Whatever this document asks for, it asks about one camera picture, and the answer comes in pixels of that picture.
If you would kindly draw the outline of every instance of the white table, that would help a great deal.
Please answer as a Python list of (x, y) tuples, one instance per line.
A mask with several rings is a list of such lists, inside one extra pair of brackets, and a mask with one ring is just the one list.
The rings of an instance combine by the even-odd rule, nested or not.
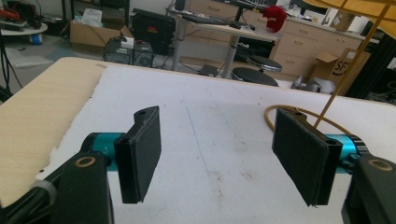
[[(177, 28), (177, 39), (176, 39), (176, 45), (175, 45), (175, 53), (173, 57), (173, 63), (172, 63), (172, 70), (176, 71), (177, 65), (180, 59), (180, 54), (181, 54), (181, 49), (185, 48), (183, 47), (183, 42), (184, 42), (184, 35), (186, 31), (186, 26), (188, 22), (190, 22), (193, 26), (195, 26), (198, 29), (203, 29), (203, 30), (208, 30), (212, 32), (220, 32), (220, 33), (225, 33), (228, 35), (231, 35), (230, 39), (230, 45), (228, 47), (227, 54), (222, 58), (222, 60), (225, 61), (224, 65), (224, 70), (222, 73), (222, 77), (227, 77), (230, 74), (232, 64), (233, 64), (233, 57), (235, 56), (236, 52), (236, 47), (239, 42), (239, 37), (247, 37), (247, 38), (252, 38), (252, 39), (257, 39), (257, 40), (262, 40), (262, 41), (277, 41), (279, 39), (279, 34), (271, 34), (267, 32), (260, 32), (259, 34), (247, 30), (247, 29), (234, 29), (228, 25), (211, 25), (211, 24), (201, 24), (201, 23), (195, 23), (191, 21), (186, 21), (179, 16), (178, 18), (178, 28)], [(194, 48), (194, 51), (191, 52), (191, 49), (188, 49), (189, 56), (195, 56), (195, 57), (201, 57), (201, 58), (206, 58), (206, 59), (211, 59), (212, 55), (218, 55), (219, 51), (217, 49), (211, 49), (211, 48), (205, 48), (205, 46), (202, 46), (201, 48), (198, 46)]]
[(2, 35), (36, 35), (45, 32), (48, 28), (49, 27), (46, 23), (41, 23), (41, 27), (38, 29), (23, 27), (23, 31), (2, 30), (1, 32)]
[[(125, 132), (135, 111), (159, 105), (163, 154), (145, 202), (121, 204), (109, 173), (116, 223), (342, 223), (350, 176), (336, 175), (328, 206), (306, 207), (262, 116), (275, 104), (319, 112), (328, 95), (110, 64), (61, 59), (0, 106), (2, 202), (18, 198), (34, 181), (26, 173), (44, 168), (50, 154), (53, 169), (88, 133)], [(396, 161), (395, 114), (393, 105), (337, 97), (327, 117)]]

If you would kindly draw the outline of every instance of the cable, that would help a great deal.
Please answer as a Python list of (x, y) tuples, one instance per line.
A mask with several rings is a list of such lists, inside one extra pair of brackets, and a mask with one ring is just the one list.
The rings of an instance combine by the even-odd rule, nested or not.
[(188, 35), (193, 35), (193, 34), (199, 32), (199, 31), (201, 31), (201, 29), (198, 29), (198, 30), (193, 31), (193, 32), (191, 32), (191, 33), (189, 33), (189, 34), (183, 35), (183, 37), (188, 36)]
[(392, 81), (388, 83), (388, 88), (390, 88), (393, 91), (396, 91), (396, 81)]
[(38, 4), (38, 7), (40, 8), (40, 19), (43, 17), (43, 15), (41, 14), (41, 4), (40, 2), (38, 2), (38, 0), (35, 0), (35, 2)]
[[(268, 113), (269, 113), (271, 110), (277, 109), (277, 108), (292, 109), (292, 110), (295, 110), (295, 111), (298, 111), (298, 112), (302, 112), (302, 113), (305, 113), (305, 114), (309, 114), (309, 115), (311, 115), (311, 116), (313, 116), (313, 117), (315, 117), (315, 118), (318, 118), (318, 117), (319, 117), (319, 114), (316, 114), (316, 113), (314, 113), (314, 112), (312, 112), (312, 111), (310, 111), (310, 110), (302, 109), (302, 108), (297, 107), (297, 106), (292, 106), (292, 105), (271, 105), (271, 106), (268, 106), (267, 109), (265, 109), (264, 118), (265, 118), (265, 122), (267, 123), (268, 127), (269, 127), (272, 131), (275, 130), (275, 126), (274, 126), (274, 124), (271, 122), (271, 120), (269, 119)], [(341, 125), (335, 123), (334, 121), (332, 121), (332, 120), (330, 120), (330, 119), (323, 118), (323, 120), (326, 121), (326, 122), (328, 122), (328, 123), (331, 124), (333, 127), (337, 128), (338, 130), (340, 130), (340, 131), (343, 132), (343, 133), (350, 133), (350, 131), (348, 131), (347, 129), (345, 129), (344, 127), (342, 127)]]
[(219, 68), (218, 73), (216, 74), (216, 76), (219, 75), (219, 72), (221, 71), (221, 69), (224, 67), (225, 63), (221, 66), (221, 68)]
[(1, 51), (0, 60), (2, 65), (2, 72), (3, 72), (4, 81), (6, 83), (6, 86), (0, 91), (1, 92), (0, 99), (1, 101), (5, 102), (7, 99), (9, 99), (12, 96), (11, 89), (9, 87), (9, 68), (11, 67), (13, 71), (14, 68), (9, 62), (1, 29), (0, 29), (0, 51)]
[(21, 87), (21, 89), (22, 89), (23, 86), (22, 86), (21, 81), (20, 81), (20, 79), (18, 78), (17, 73), (15, 72), (15, 69), (14, 69), (13, 66), (11, 66), (11, 71), (12, 71), (12, 75), (14, 75), (15, 79), (17, 80), (18, 85), (20, 85), (20, 87)]
[(20, 13), (9, 7), (0, 7), (0, 16), (11, 21), (23, 21)]
[(41, 27), (41, 22), (38, 21), (39, 16), (35, 10), (35, 6), (30, 2), (20, 0), (14, 4), (13, 9), (18, 11), (21, 17), (33, 28), (38, 29)]
[(7, 223), (25, 223), (30, 215), (49, 204), (48, 193), (41, 188), (33, 188), (14, 204), (6, 207)]
[(170, 57), (171, 57), (171, 56), (168, 55), (168, 57), (165, 59), (165, 61), (163, 61), (163, 64), (162, 64), (162, 65), (160, 65), (160, 66), (155, 66), (155, 67), (153, 67), (153, 68), (161, 68), (161, 69), (164, 69), (165, 66), (166, 66), (166, 61), (168, 61), (168, 59), (169, 59)]
[(200, 72), (200, 71), (198, 71), (198, 70), (195, 70), (195, 69), (193, 69), (193, 68), (191, 68), (191, 67), (187, 66), (187, 65), (186, 65), (186, 64), (184, 64), (184, 63), (181, 63), (181, 64), (183, 64), (185, 67), (189, 68), (190, 70), (192, 70), (192, 71), (194, 71), (194, 72), (197, 72), (197, 73), (199, 73), (199, 72)]
[(244, 20), (244, 23), (247, 23), (247, 20), (245, 20), (245, 17), (244, 17), (244, 13), (245, 13), (246, 11), (248, 11), (248, 10), (247, 10), (247, 9), (243, 10), (243, 11), (242, 11), (242, 15), (241, 15), (242, 20)]
[(106, 51), (107, 45), (108, 45), (110, 42), (112, 42), (113, 40), (118, 39), (118, 38), (121, 39), (122, 36), (114, 36), (114, 37), (111, 37), (111, 38), (105, 43), (105, 48), (104, 48), (104, 52), (103, 52), (103, 55), (102, 55), (102, 61), (105, 60), (105, 56), (106, 56), (105, 51)]
[(174, 0), (172, 0), (171, 4), (166, 8), (166, 13), (165, 16), (168, 16), (169, 10), (171, 9), (172, 6), (174, 6), (176, 3), (174, 3)]

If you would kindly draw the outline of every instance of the black cable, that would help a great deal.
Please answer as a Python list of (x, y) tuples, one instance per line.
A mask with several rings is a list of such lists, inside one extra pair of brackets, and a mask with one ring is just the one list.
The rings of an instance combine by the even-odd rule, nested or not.
[(6, 213), (7, 224), (25, 223), (29, 216), (32, 216), (41, 208), (48, 206), (49, 203), (50, 196), (44, 189), (30, 189), (14, 204), (4, 209)]
[(135, 56), (137, 59), (142, 53), (152, 53), (153, 51), (151, 49), (145, 49), (145, 50), (139, 50), (139, 54)]
[(235, 19), (235, 16), (226, 17), (225, 19), (227, 19), (227, 20), (229, 20), (229, 19)]
[(172, 0), (171, 4), (166, 8), (166, 13), (165, 16), (168, 16), (169, 10), (171, 9), (172, 6), (174, 6), (176, 3), (174, 3), (174, 0)]
[(105, 53), (105, 51), (106, 51), (106, 47), (107, 47), (107, 45), (111, 42), (111, 41), (113, 41), (114, 39), (116, 39), (116, 38), (121, 38), (121, 36), (115, 36), (115, 37), (112, 37), (112, 38), (110, 38), (106, 43), (105, 43), (105, 48), (104, 48), (104, 52), (103, 52), (103, 54), (102, 54), (102, 61), (104, 61), (105, 60), (105, 56), (106, 56), (106, 53)]
[(168, 57), (165, 59), (165, 61), (163, 61), (163, 64), (162, 64), (162, 65), (160, 65), (160, 66), (155, 66), (155, 67), (153, 67), (153, 68), (161, 68), (161, 69), (164, 69), (164, 67), (166, 66), (166, 62), (168, 61), (168, 59), (169, 59), (170, 57), (171, 57), (171, 56), (168, 55)]
[(189, 68), (190, 70), (192, 70), (192, 71), (194, 71), (194, 72), (197, 72), (197, 73), (199, 73), (199, 72), (200, 72), (199, 70), (195, 70), (195, 69), (193, 69), (193, 68), (191, 68), (191, 67), (187, 66), (187, 65), (186, 65), (186, 64), (184, 64), (184, 63), (181, 63), (181, 64), (183, 64), (183, 66), (185, 66), (185, 67)]
[(9, 99), (9, 97), (12, 96), (11, 89), (9, 87), (9, 67), (12, 68), (12, 65), (9, 62), (7, 56), (6, 47), (4, 45), (4, 38), (1, 29), (0, 29), (0, 51), (1, 51), (0, 58), (1, 58), (2, 72), (3, 72), (4, 81), (6, 83), (6, 86), (2, 89), (2, 91), (0, 91), (2, 93), (0, 98), (3, 102), (5, 102), (7, 99)]
[(191, 32), (191, 33), (189, 33), (189, 34), (183, 35), (183, 37), (186, 37), (186, 36), (188, 36), (188, 35), (193, 35), (193, 34), (195, 34), (195, 33), (197, 33), (197, 32), (200, 32), (200, 31), (201, 31), (201, 29), (198, 29), (198, 30), (193, 31), (193, 32)]
[(219, 72), (221, 71), (221, 69), (224, 67), (225, 63), (221, 66), (221, 68), (219, 68), (218, 73), (216, 74), (216, 76), (219, 75)]
[(6, 212), (4, 211), (3, 207), (0, 204), (0, 223), (6, 223)]
[(37, 212), (30, 215), (24, 224), (49, 223), (53, 208), (53, 205), (49, 205), (38, 210)]
[(35, 0), (35, 2), (38, 4), (38, 7), (40, 8), (40, 19), (43, 17), (43, 15), (41, 14), (41, 4), (40, 2), (38, 2), (38, 0)]
[(245, 13), (246, 11), (248, 11), (248, 10), (247, 10), (247, 9), (243, 10), (243, 11), (242, 11), (242, 15), (241, 15), (242, 20), (244, 20), (244, 23), (247, 23), (247, 20), (245, 20), (245, 17), (244, 17), (244, 13)]

